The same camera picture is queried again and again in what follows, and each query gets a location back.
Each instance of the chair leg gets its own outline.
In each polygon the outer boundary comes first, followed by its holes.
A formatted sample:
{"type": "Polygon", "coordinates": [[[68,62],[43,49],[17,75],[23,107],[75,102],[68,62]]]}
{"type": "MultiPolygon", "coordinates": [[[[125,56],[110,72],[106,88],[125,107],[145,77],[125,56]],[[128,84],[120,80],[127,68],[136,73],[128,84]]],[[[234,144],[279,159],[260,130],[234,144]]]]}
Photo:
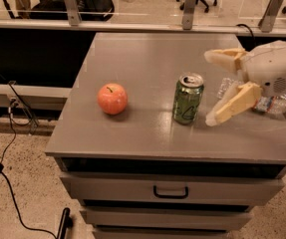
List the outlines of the chair leg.
{"type": "Polygon", "coordinates": [[[202,4],[204,4],[205,5],[205,9],[204,9],[204,12],[209,12],[209,5],[208,5],[208,3],[205,1],[205,0],[200,0],[201,2],[202,2],[202,4]]]}
{"type": "Polygon", "coordinates": [[[184,3],[180,4],[180,10],[183,11],[184,10],[184,3]]]}
{"type": "MultiPolygon", "coordinates": [[[[205,0],[200,0],[204,5],[205,5],[205,9],[204,9],[204,12],[209,12],[209,5],[208,5],[208,3],[205,1],[205,0]]],[[[212,0],[212,1],[214,1],[213,2],[213,6],[216,6],[216,4],[217,4],[217,0],[212,0]]]]}

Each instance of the apple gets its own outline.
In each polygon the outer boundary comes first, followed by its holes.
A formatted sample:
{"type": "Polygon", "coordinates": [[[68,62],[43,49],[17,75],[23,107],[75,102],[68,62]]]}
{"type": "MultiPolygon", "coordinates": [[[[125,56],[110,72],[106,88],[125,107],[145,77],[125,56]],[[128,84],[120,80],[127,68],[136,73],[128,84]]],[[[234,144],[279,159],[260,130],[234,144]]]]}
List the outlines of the apple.
{"type": "Polygon", "coordinates": [[[128,95],[124,87],[110,83],[103,85],[97,94],[100,108],[108,115],[121,113],[128,103],[128,95]]]}

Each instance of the white robotic hand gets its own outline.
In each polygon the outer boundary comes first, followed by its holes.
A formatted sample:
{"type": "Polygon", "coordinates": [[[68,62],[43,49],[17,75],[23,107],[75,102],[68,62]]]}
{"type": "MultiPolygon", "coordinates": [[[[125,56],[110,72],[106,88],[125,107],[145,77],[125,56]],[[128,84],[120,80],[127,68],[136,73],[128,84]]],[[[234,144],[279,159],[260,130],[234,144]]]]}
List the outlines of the white robotic hand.
{"type": "Polygon", "coordinates": [[[244,49],[211,50],[204,53],[208,63],[240,76],[246,83],[232,86],[230,93],[207,115],[206,123],[216,125],[254,106],[261,96],[286,94],[286,42],[276,41],[246,52],[244,49]]]}

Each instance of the gray cabinet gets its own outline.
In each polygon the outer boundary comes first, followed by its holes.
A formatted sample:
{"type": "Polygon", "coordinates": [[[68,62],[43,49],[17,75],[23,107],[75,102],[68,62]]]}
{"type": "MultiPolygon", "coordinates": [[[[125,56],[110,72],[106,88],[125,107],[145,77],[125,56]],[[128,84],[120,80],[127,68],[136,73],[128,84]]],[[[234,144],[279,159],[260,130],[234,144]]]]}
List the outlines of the gray cabinet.
{"type": "Polygon", "coordinates": [[[284,118],[249,111],[221,126],[204,123],[222,78],[232,76],[202,54],[238,46],[228,34],[97,34],[46,149],[97,239],[227,238],[283,188],[284,118]],[[205,78],[188,126],[171,118],[184,71],[205,78]],[[129,94],[114,117],[96,103],[107,82],[129,94]]]}

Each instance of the floor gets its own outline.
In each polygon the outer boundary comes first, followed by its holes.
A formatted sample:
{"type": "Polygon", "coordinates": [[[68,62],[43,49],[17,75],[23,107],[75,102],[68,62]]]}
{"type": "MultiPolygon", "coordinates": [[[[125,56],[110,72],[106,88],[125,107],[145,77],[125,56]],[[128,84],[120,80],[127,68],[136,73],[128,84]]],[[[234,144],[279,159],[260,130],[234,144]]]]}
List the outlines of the floor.
{"type": "MultiPolygon", "coordinates": [[[[59,179],[60,169],[52,157],[46,156],[49,137],[55,121],[40,120],[36,132],[28,126],[13,125],[16,138],[4,155],[3,172],[9,178],[23,222],[32,228],[57,233],[62,211],[71,209],[74,221],[68,239],[94,239],[93,227],[81,217],[78,201],[70,198],[59,179]]],[[[0,160],[14,137],[8,118],[0,119],[0,160]]],[[[230,239],[286,239],[286,186],[268,204],[252,210],[254,218],[240,231],[232,231],[230,239]]],[[[0,176],[0,239],[47,239],[52,235],[25,229],[19,222],[9,187],[0,176]]]]}
{"type": "MultiPolygon", "coordinates": [[[[10,6],[15,8],[14,0],[9,0],[10,6]]],[[[158,0],[115,0],[117,17],[113,22],[146,22],[146,23],[180,23],[181,12],[179,4],[172,0],[161,0],[157,3],[157,10],[149,5],[158,0]]],[[[263,14],[268,0],[223,0],[217,7],[212,8],[205,15],[195,11],[196,22],[200,24],[213,24],[219,20],[220,24],[236,24],[249,22],[256,24],[263,14]]],[[[0,0],[0,19],[8,18],[0,0]]],[[[277,20],[279,26],[286,24],[286,16],[277,20]]],[[[54,121],[41,120],[35,134],[29,134],[28,126],[14,125],[16,138],[8,147],[4,157],[4,173],[8,176],[15,192],[22,219],[26,226],[41,228],[57,233],[62,211],[65,207],[71,208],[74,227],[69,230],[69,239],[93,239],[93,228],[85,225],[79,214],[80,205],[72,200],[59,179],[60,170],[52,157],[46,156],[49,137],[55,127],[54,121]]],[[[7,118],[0,119],[0,159],[6,146],[14,137],[7,118]]],[[[232,231],[232,239],[286,239],[286,186],[266,206],[255,207],[252,211],[255,216],[240,231],[232,231]]],[[[25,229],[19,222],[8,185],[0,177],[0,239],[47,239],[53,236],[25,229]]]]}

